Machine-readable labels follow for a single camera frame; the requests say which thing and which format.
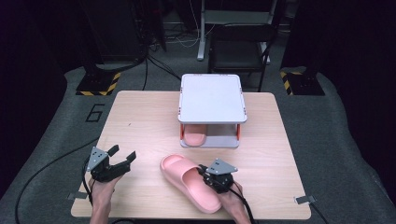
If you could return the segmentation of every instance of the black cable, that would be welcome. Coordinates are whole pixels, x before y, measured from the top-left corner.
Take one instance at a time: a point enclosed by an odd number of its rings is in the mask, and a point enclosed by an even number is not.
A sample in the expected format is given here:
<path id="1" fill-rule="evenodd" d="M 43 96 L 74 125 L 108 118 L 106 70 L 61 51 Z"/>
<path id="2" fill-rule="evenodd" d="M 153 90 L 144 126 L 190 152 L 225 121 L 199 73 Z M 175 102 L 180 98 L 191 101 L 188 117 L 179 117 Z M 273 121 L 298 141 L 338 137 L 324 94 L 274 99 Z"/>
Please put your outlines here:
<path id="1" fill-rule="evenodd" d="M 157 67 L 161 68 L 163 71 L 169 73 L 170 75 L 172 75 L 173 77 L 177 78 L 178 80 L 181 80 L 181 77 L 179 77 L 178 75 L 176 75 L 176 73 L 172 70 L 172 68 L 170 68 L 168 65 L 166 65 L 165 63 L 162 63 L 160 61 L 158 61 L 157 59 L 153 58 L 152 56 L 148 56 L 148 60 L 151 61 L 154 65 L 156 65 Z M 153 60 L 157 61 L 158 63 L 162 64 L 164 67 L 159 66 L 158 64 L 156 64 Z"/>
<path id="2" fill-rule="evenodd" d="M 87 164 L 88 164 L 88 161 L 90 161 L 90 157 L 91 157 L 91 155 L 87 159 L 85 159 L 84 164 L 82 165 L 81 179 L 82 179 L 82 185 L 84 186 L 85 191 L 87 191 L 88 199 L 90 200 L 90 203 L 92 205 L 92 203 L 93 203 L 92 194 L 91 194 L 92 189 L 88 188 L 87 180 L 85 179 L 85 173 L 87 172 Z"/>
<path id="3" fill-rule="evenodd" d="M 146 58 L 146 76 L 145 76 L 145 83 L 143 84 L 142 91 L 146 88 L 146 84 L 148 83 L 148 76 L 149 76 L 149 66 L 148 66 L 148 58 Z"/>
<path id="4" fill-rule="evenodd" d="M 92 185 L 90 185 L 90 191 L 91 191 L 91 192 L 92 192 L 93 185 L 95 184 L 95 182 L 96 182 L 96 180 L 94 179 L 94 180 L 92 181 Z"/>
<path id="5" fill-rule="evenodd" d="M 183 29 L 183 25 L 182 22 L 181 23 L 176 23 L 172 28 L 163 28 L 166 31 L 170 31 L 170 32 L 180 32 L 181 34 L 185 33 L 184 29 Z"/>
<path id="6" fill-rule="evenodd" d="M 158 41 L 155 41 L 151 44 L 148 45 L 149 50 L 153 51 L 153 52 L 157 52 L 160 49 L 160 44 L 158 43 Z"/>
<path id="7" fill-rule="evenodd" d="M 250 219 L 250 223 L 251 224 L 256 224 L 256 221 L 254 220 L 254 217 L 253 217 L 253 214 L 252 214 L 252 212 L 251 212 L 251 209 L 250 209 L 250 206 L 248 205 L 248 201 L 243 197 L 243 195 L 242 195 L 242 191 L 241 191 L 241 189 L 236 185 L 236 187 L 239 189 L 239 191 L 241 192 L 241 194 L 238 194 L 235 190 L 233 190 L 233 189 L 230 189 L 230 192 L 232 192 L 233 194 L 235 194 L 241 201 L 242 201 L 242 203 L 244 204 L 244 206 L 246 207 L 246 209 L 247 209 L 247 214 L 248 214 L 248 217 L 249 217 L 249 219 Z"/>
<path id="8" fill-rule="evenodd" d="M 326 224 L 329 224 L 329 222 L 326 220 L 326 218 L 321 214 L 321 212 L 317 209 L 317 207 L 314 204 L 310 203 L 309 205 L 311 205 L 315 209 L 315 211 L 317 211 L 317 213 L 320 215 L 320 217 L 323 219 L 323 221 Z"/>
<path id="9" fill-rule="evenodd" d="M 55 159 L 55 160 L 49 162 L 47 165 L 43 166 L 40 170 L 38 170 L 37 172 L 35 172 L 35 174 L 32 175 L 32 176 L 29 178 L 29 180 L 28 180 L 28 181 L 26 182 L 26 184 L 23 186 L 23 188 L 22 188 L 20 194 L 18 195 L 18 199 L 17 199 L 17 202 L 16 202 L 16 204 L 15 204 L 15 222 L 16 222 L 17 224 L 20 224 L 20 219 L 19 219 L 19 214 L 18 214 L 18 207 L 19 207 L 19 204 L 20 204 L 20 201 L 21 201 L 21 196 L 22 196 L 23 192 L 26 190 L 26 188 L 27 188 L 27 186 L 29 185 L 29 183 L 30 183 L 38 174 L 40 174 L 44 169 L 46 169 L 47 167 L 51 166 L 51 165 L 52 165 L 53 163 L 55 163 L 56 161 L 59 161 L 60 159 L 62 159 L 62 158 L 64 158 L 64 157 L 66 157 L 66 156 L 72 154 L 73 152 L 76 152 L 76 151 L 78 151 L 78 150 L 80 150 L 80 149 L 82 149 L 82 148 L 84 148 L 84 147 L 90 145 L 91 143 L 95 142 L 95 141 L 98 140 L 98 139 L 99 139 L 99 137 L 97 137 L 97 138 L 91 140 L 89 143 L 84 144 L 84 145 L 81 146 L 81 147 L 75 148 L 75 149 L 73 149 L 73 150 L 71 150 L 71 151 L 69 151 L 69 152 L 63 154 L 61 157 L 58 157 L 57 159 Z"/>
<path id="10" fill-rule="evenodd" d="M 151 55 L 149 55 L 148 57 L 149 57 L 150 59 L 156 61 L 157 63 L 160 63 L 160 64 L 161 64 L 163 67 L 165 67 L 165 68 L 169 71 L 169 73 L 171 73 L 172 75 L 176 75 L 176 73 L 172 70 L 172 68 L 171 68 L 169 65 L 167 65 L 166 63 L 161 62 L 160 60 L 154 58 L 154 57 L 151 56 Z"/>
<path id="11" fill-rule="evenodd" d="M 182 39 L 184 37 L 196 37 L 196 35 L 191 35 L 190 33 L 186 32 L 186 31 L 182 31 L 182 32 L 179 32 L 177 34 L 172 34 L 172 35 L 166 35 L 165 36 L 166 39 L 176 39 L 176 38 Z"/>

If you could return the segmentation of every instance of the chair leg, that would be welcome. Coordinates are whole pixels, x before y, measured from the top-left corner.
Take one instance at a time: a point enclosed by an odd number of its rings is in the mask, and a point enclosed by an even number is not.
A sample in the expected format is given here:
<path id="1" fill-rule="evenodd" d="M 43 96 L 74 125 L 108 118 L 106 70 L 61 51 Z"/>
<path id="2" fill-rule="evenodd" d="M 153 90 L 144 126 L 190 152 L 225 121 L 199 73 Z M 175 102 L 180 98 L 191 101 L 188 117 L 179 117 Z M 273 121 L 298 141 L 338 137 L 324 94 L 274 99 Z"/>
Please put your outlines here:
<path id="1" fill-rule="evenodd" d="M 262 91 L 262 81 L 263 80 L 264 80 L 264 71 L 262 71 L 262 75 L 260 76 L 259 89 L 257 90 L 257 92 Z"/>
<path id="2" fill-rule="evenodd" d="M 207 73 L 208 74 L 212 73 L 212 62 L 210 62 L 210 54 L 209 54 L 209 57 L 207 59 Z"/>

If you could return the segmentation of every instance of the wire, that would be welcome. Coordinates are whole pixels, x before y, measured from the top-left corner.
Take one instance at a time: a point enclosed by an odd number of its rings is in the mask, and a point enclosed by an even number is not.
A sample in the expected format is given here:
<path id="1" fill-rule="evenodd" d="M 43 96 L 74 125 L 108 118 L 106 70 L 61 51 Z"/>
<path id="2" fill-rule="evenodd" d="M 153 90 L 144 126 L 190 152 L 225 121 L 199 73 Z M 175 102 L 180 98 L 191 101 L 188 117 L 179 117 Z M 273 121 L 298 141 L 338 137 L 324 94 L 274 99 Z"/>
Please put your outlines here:
<path id="1" fill-rule="evenodd" d="M 92 192 L 92 189 L 93 189 L 93 185 L 96 183 L 96 180 L 94 179 L 93 181 L 92 181 L 92 185 L 90 185 L 90 191 Z"/>
<path id="2" fill-rule="evenodd" d="M 315 211 L 317 211 L 317 213 L 320 215 L 320 217 L 323 219 L 323 221 L 326 224 L 329 224 L 329 222 L 326 220 L 326 218 L 321 214 L 321 212 L 317 209 L 317 207 L 314 204 L 310 203 L 309 205 L 311 205 L 315 209 Z"/>
<path id="3" fill-rule="evenodd" d="M 158 43 L 158 41 L 155 41 L 152 44 L 148 45 L 148 48 L 153 52 L 157 52 L 160 49 L 160 44 Z"/>
<path id="4" fill-rule="evenodd" d="M 165 32 L 173 32 L 173 33 L 175 33 L 175 34 L 172 34 L 172 35 L 165 35 L 165 38 L 166 38 L 166 39 L 172 39 L 172 38 L 180 37 L 180 36 L 183 36 L 183 35 L 186 34 L 186 31 L 184 31 L 184 29 L 183 29 L 182 22 L 180 22 L 180 23 L 174 25 L 171 29 L 165 29 L 165 28 L 164 28 L 164 30 L 165 30 Z"/>
<path id="5" fill-rule="evenodd" d="M 148 82 L 148 76 L 149 76 L 149 66 L 148 66 L 148 58 L 146 57 L 146 75 L 145 75 L 145 83 L 143 84 L 142 91 L 146 88 L 146 84 Z"/>
<path id="6" fill-rule="evenodd" d="M 223 2 L 224 2 L 224 0 L 221 0 L 220 9 L 219 9 L 219 10 L 222 10 L 222 4 L 223 4 Z M 212 25 L 212 27 L 210 28 L 210 30 L 205 34 L 205 37 L 206 37 L 207 35 L 209 35 L 210 32 L 212 32 L 212 30 L 213 30 L 213 28 L 215 28 L 215 26 L 216 26 L 216 24 L 213 24 L 213 25 Z"/>
<path id="7" fill-rule="evenodd" d="M 85 179 L 85 173 L 87 172 L 87 164 L 88 164 L 88 161 L 90 160 L 90 156 L 87 159 L 85 159 L 85 161 L 84 161 L 84 163 L 82 165 L 81 179 L 82 179 L 82 185 L 84 186 L 85 191 L 87 191 L 88 199 L 90 200 L 90 203 L 92 205 L 92 203 L 93 203 L 92 194 L 91 194 L 92 188 L 88 188 L 87 181 Z"/>
<path id="8" fill-rule="evenodd" d="M 184 45 L 178 37 L 175 37 L 175 39 L 178 40 L 178 42 L 179 42 L 179 43 L 181 44 L 181 46 L 183 46 L 184 48 L 190 48 L 190 47 L 194 46 L 196 43 L 198 43 L 198 40 L 200 39 L 200 38 L 199 38 L 200 31 L 199 31 L 199 27 L 198 27 L 198 22 L 197 22 L 197 20 L 196 20 L 196 18 L 195 18 L 194 10 L 192 9 L 191 0 L 190 0 L 190 8 L 191 8 L 192 16 L 194 17 L 195 26 L 197 27 L 197 31 L 198 31 L 198 32 L 197 32 L 197 37 L 195 38 L 194 43 L 192 43 L 191 45 Z"/>
<path id="9" fill-rule="evenodd" d="M 235 195 L 242 201 L 242 203 L 244 204 L 244 206 L 246 207 L 246 209 L 247 209 L 247 214 L 248 214 L 248 217 L 249 217 L 249 219 L 250 219 L 250 223 L 251 223 L 251 224 L 256 224 L 256 221 L 254 220 L 254 217 L 253 217 L 253 214 L 252 214 L 252 212 L 251 212 L 250 206 L 248 205 L 248 201 L 244 198 L 241 189 L 240 189 L 237 185 L 236 185 L 236 187 L 239 189 L 239 192 L 241 192 L 241 194 L 238 194 L 238 193 L 237 193 L 235 190 L 233 190 L 233 189 L 229 189 L 230 192 L 232 192 L 233 194 L 235 194 Z"/>
<path id="10" fill-rule="evenodd" d="M 178 75 L 176 75 L 176 73 L 172 70 L 172 68 L 169 67 L 167 64 L 165 64 L 163 62 L 160 62 L 159 60 L 155 59 L 151 55 L 148 55 L 148 60 L 151 61 L 157 67 L 161 68 L 163 71 L 169 73 L 170 75 L 172 75 L 173 77 L 177 78 L 178 80 L 181 80 L 181 78 Z"/>
<path id="11" fill-rule="evenodd" d="M 47 165 L 43 166 L 40 170 L 38 170 L 37 172 L 35 172 L 35 174 L 32 175 L 32 176 L 29 178 L 29 180 L 28 180 L 28 181 L 25 183 L 25 185 L 23 186 L 23 188 L 22 188 L 20 194 L 18 195 L 18 199 L 17 199 L 17 202 L 16 202 L 16 204 L 15 204 L 15 222 L 16 222 L 17 224 L 20 224 L 18 207 L 19 207 L 19 204 L 20 204 L 20 201 L 21 201 L 21 196 L 22 196 L 23 192 L 26 190 L 26 188 L 27 188 L 27 186 L 29 185 L 29 183 L 30 183 L 38 174 L 40 174 L 44 169 L 46 169 L 47 167 L 51 166 L 51 165 L 52 165 L 53 163 L 55 163 L 56 161 L 59 161 L 60 159 L 62 159 L 62 158 L 64 158 L 64 157 L 66 157 L 66 156 L 72 154 L 73 152 L 76 152 L 76 151 L 78 151 L 78 150 L 80 150 L 80 149 L 82 149 L 82 148 L 84 148 L 84 147 L 86 147 L 86 146 L 92 144 L 93 142 L 95 142 L 95 141 L 98 140 L 98 139 L 99 139 L 99 137 L 96 137 L 96 138 L 94 138 L 93 140 L 91 140 L 90 142 L 84 144 L 83 146 L 77 147 L 77 148 L 75 148 L 75 149 L 73 149 L 73 150 L 71 150 L 71 151 L 69 151 L 69 152 L 63 154 L 62 156 L 58 157 L 57 159 L 55 159 L 55 160 L 49 162 Z"/>
<path id="12" fill-rule="evenodd" d="M 180 44 L 180 43 L 187 43 L 192 42 L 195 40 L 178 40 L 178 41 L 167 41 L 166 44 Z"/>

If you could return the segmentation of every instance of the yellow black hazard tape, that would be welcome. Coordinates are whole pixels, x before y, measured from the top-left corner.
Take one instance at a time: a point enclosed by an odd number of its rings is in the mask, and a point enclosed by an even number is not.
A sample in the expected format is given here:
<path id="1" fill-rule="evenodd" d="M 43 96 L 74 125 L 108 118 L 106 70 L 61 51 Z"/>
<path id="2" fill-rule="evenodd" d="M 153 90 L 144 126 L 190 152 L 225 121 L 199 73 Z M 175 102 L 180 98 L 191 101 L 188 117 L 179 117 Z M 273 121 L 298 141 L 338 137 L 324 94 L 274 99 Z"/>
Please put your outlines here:
<path id="1" fill-rule="evenodd" d="M 302 73 L 299 73 L 299 72 L 291 72 L 291 73 L 294 75 L 302 75 Z M 286 89 L 286 92 L 288 93 L 288 95 L 293 95 L 293 91 L 292 91 L 290 83 L 288 81 L 287 73 L 280 72 L 280 76 L 282 77 L 283 85 L 285 86 L 285 89 Z"/>
<path id="2" fill-rule="evenodd" d="M 114 89 L 116 89 L 117 82 L 119 81 L 120 76 L 121 76 L 121 73 L 117 73 L 113 77 L 113 80 L 111 81 L 111 84 L 106 91 L 76 91 L 76 95 L 86 95 L 86 96 L 111 95 L 111 93 L 114 91 Z"/>

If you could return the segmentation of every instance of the gray carpet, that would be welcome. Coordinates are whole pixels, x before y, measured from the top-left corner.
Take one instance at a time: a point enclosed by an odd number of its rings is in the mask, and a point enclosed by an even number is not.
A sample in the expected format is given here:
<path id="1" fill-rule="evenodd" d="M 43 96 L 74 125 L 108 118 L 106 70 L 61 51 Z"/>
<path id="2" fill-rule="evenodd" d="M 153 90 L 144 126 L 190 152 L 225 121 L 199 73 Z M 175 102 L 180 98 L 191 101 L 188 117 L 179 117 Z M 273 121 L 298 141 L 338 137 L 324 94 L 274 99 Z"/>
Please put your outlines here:
<path id="1" fill-rule="evenodd" d="M 276 97 L 305 192 L 318 199 L 316 206 L 330 223 L 396 223 L 395 206 L 381 187 L 375 171 L 361 158 L 347 128 L 344 107 L 332 83 L 325 76 L 318 75 L 325 96 L 286 94 L 279 74 L 286 42 L 287 36 L 280 35 L 271 50 L 271 64 L 267 67 L 262 91 L 271 92 Z M 206 73 L 207 59 L 203 62 L 196 60 L 198 44 L 186 48 L 179 43 L 168 43 L 167 47 L 167 52 L 159 49 L 151 50 L 149 54 L 166 63 L 179 76 Z M 122 65 L 125 64 L 107 64 L 105 68 Z M 99 137 L 117 92 L 142 90 L 145 72 L 144 63 L 122 72 L 116 89 L 109 96 L 77 96 L 75 89 L 84 76 L 84 70 L 79 68 L 65 74 L 68 88 L 64 100 L 34 153 L 1 199 L 0 223 L 15 222 L 17 197 L 36 171 Z M 258 75 L 242 80 L 244 91 L 255 91 Z M 175 77 L 148 62 L 146 91 L 178 91 L 179 85 Z M 101 118 L 98 122 L 85 122 L 94 105 L 98 105 L 97 110 L 103 111 Z M 33 179 L 21 197 L 21 223 L 88 223 L 87 218 L 70 215 L 73 202 L 66 197 L 78 190 L 82 163 L 92 146 L 95 142 L 56 161 Z M 212 222 L 137 220 L 137 223 Z M 264 220 L 261 223 L 324 222 L 312 210 L 312 217 L 307 221 Z"/>

